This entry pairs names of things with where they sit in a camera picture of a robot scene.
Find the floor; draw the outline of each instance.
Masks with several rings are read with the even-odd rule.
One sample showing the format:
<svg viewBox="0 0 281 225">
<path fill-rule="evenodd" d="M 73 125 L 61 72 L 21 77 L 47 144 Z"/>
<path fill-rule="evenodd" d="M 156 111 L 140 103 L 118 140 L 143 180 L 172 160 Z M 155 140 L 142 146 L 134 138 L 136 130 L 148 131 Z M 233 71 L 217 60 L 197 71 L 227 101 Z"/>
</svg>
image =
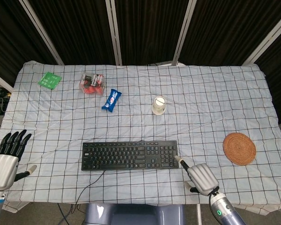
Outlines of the floor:
<svg viewBox="0 0 281 225">
<path fill-rule="evenodd" d="M 60 204 L 63 213 L 66 215 L 69 212 L 69 204 Z M 74 214 L 69 214 L 67 220 L 70 225 L 80 225 L 85 218 L 86 204 L 81 205 L 80 211 L 76 210 Z M 249 225 L 281 225 L 281 210 L 272 212 L 267 216 L 251 213 L 246 210 L 237 209 L 243 220 Z M 203 225 L 215 225 L 217 221 L 213 218 L 208 205 L 201 205 L 201 215 Z M 186 225 L 197 224 L 196 205 L 185 206 Z M 0 225 L 66 225 L 62 221 L 62 215 L 56 203 L 34 202 L 25 206 L 18 213 L 2 211 L 0 216 Z"/>
</svg>

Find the black curtain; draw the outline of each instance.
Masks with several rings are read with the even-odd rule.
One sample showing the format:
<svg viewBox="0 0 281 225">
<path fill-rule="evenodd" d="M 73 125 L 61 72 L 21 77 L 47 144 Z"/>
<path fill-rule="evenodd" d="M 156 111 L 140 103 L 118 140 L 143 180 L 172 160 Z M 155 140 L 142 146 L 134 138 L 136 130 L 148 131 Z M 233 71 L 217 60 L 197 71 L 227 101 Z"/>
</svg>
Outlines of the black curtain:
<svg viewBox="0 0 281 225">
<path fill-rule="evenodd" d="M 104 0 L 30 0 L 67 65 L 115 65 Z"/>
<path fill-rule="evenodd" d="M 273 104 L 281 123 L 281 34 L 258 58 L 256 64 L 266 75 Z"/>
<path fill-rule="evenodd" d="M 281 19 L 281 0 L 199 0 L 179 61 L 242 65 Z"/>
<path fill-rule="evenodd" d="M 13 86 L 30 60 L 56 64 L 19 1 L 0 0 L 0 77 Z"/>
<path fill-rule="evenodd" d="M 123 65 L 173 60 L 188 0 L 116 0 Z"/>
</svg>

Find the table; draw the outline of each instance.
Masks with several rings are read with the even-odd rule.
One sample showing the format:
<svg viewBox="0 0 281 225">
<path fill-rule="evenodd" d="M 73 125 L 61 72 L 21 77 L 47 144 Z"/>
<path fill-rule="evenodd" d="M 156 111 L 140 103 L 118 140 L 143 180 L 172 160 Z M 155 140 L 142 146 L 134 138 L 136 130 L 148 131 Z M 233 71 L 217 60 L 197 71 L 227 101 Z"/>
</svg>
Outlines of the table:
<svg viewBox="0 0 281 225">
<path fill-rule="evenodd" d="M 82 93 L 82 72 L 104 74 L 104 96 Z M 38 85 L 45 72 L 62 77 L 54 90 Z M 113 113 L 101 110 L 111 88 L 122 92 Z M 163 115 L 154 98 L 166 99 Z M 246 67 L 54 66 L 27 62 L 18 74 L 0 129 L 32 137 L 18 171 L 36 171 L 8 190 L 4 209 L 27 202 L 75 203 L 98 172 L 81 171 L 83 142 L 177 140 L 189 166 L 207 163 L 220 191 L 239 208 L 267 214 L 281 208 L 281 132 L 264 74 Z M 256 159 L 237 166 L 224 155 L 229 133 L 249 136 Z M 185 190 L 182 169 L 106 171 L 78 203 L 197 204 L 208 198 Z"/>
</svg>

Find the blue wrapper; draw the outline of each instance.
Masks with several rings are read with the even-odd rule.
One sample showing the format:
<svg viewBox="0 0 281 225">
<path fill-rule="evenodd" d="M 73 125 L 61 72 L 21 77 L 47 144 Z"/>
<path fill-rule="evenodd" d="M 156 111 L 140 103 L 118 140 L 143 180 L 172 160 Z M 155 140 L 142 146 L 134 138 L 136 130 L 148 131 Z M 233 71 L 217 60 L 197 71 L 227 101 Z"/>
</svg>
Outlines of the blue wrapper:
<svg viewBox="0 0 281 225">
<path fill-rule="evenodd" d="M 102 109 L 106 109 L 109 112 L 113 111 L 114 106 L 116 105 L 116 102 L 118 98 L 121 96 L 121 92 L 111 89 L 111 94 L 109 95 L 105 105 L 102 106 Z"/>
</svg>

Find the white robotic hand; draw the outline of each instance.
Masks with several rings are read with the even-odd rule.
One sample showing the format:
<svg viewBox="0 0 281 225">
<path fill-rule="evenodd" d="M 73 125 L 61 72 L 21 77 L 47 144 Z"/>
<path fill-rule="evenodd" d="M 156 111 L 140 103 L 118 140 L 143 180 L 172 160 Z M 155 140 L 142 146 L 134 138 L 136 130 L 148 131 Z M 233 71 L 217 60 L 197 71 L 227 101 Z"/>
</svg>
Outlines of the white robotic hand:
<svg viewBox="0 0 281 225">
<path fill-rule="evenodd" d="M 15 181 L 32 174 L 37 167 L 33 165 L 28 171 L 16 174 L 27 141 L 31 137 L 31 134 L 28 134 L 22 140 L 25 133 L 26 130 L 15 132 L 13 135 L 8 133 L 0 144 L 0 211 L 5 201 L 3 191 L 9 189 Z"/>
<path fill-rule="evenodd" d="M 175 156 L 175 159 L 187 171 L 189 178 L 195 184 L 195 187 L 191 187 L 189 183 L 185 182 L 187 189 L 190 192 L 209 196 L 210 210 L 220 224 L 245 225 L 226 195 L 218 192 L 219 181 L 206 163 L 189 167 L 181 157 Z"/>
</svg>

